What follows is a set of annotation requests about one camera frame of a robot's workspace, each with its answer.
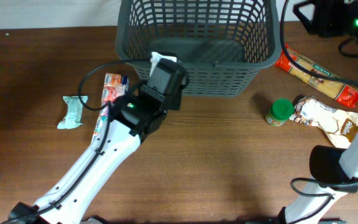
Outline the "grey plastic mesh basket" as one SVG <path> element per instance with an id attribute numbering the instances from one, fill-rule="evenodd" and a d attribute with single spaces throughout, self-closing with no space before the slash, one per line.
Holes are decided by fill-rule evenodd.
<path id="1" fill-rule="evenodd" d="M 234 97 L 281 54 L 274 0 L 124 0 L 116 52 L 141 80 L 152 52 L 173 54 L 190 75 L 188 96 Z"/>

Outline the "green lidded jar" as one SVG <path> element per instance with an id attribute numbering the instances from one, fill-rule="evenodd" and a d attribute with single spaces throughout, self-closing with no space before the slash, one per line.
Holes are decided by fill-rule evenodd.
<path id="1" fill-rule="evenodd" d="M 265 115 L 265 120 L 272 126 L 281 126 L 290 118 L 294 110 L 291 101 L 284 98 L 278 99 L 273 102 L 268 113 Z"/>

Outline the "beige Pantree snack bag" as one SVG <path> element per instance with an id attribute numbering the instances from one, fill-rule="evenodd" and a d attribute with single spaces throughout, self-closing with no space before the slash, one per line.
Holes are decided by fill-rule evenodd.
<path id="1" fill-rule="evenodd" d="M 301 98 L 289 120 L 322 129 L 337 148 L 347 149 L 358 132 L 358 113 L 332 108 L 314 96 Z"/>

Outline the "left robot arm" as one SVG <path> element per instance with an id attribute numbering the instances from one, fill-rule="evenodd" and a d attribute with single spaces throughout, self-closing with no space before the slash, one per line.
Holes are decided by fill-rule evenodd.
<path id="1" fill-rule="evenodd" d="M 179 110 L 190 77 L 173 53 L 152 52 L 149 78 L 114 102 L 99 135 L 70 170 L 32 205 L 18 203 L 7 223 L 80 223 L 88 206 L 119 165 Z"/>

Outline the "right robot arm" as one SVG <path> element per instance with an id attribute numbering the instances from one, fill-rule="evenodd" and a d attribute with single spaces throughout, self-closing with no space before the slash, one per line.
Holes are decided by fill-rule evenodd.
<path id="1" fill-rule="evenodd" d="M 358 1 L 303 1 L 293 6 L 309 34 L 349 35 L 339 45 L 358 41 Z M 279 223 L 318 223 L 341 197 L 358 191 L 358 132 L 347 149 L 315 146 L 310 154 L 310 178 L 290 182 L 298 198 L 282 208 Z"/>

